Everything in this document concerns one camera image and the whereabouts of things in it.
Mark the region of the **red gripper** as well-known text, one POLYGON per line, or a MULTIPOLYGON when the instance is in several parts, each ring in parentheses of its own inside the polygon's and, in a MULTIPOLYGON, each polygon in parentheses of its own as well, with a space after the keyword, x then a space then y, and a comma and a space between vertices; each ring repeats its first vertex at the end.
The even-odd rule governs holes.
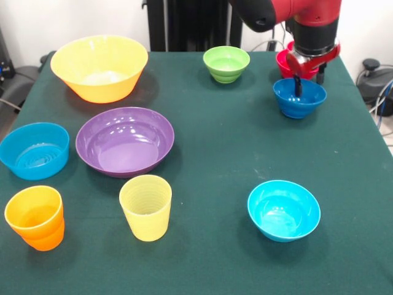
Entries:
POLYGON ((324 83, 324 71, 328 63, 339 56, 341 47, 337 37, 333 39, 295 38, 292 50, 286 55, 286 61, 294 75, 295 96, 302 95, 300 76, 318 69, 316 82, 324 83))

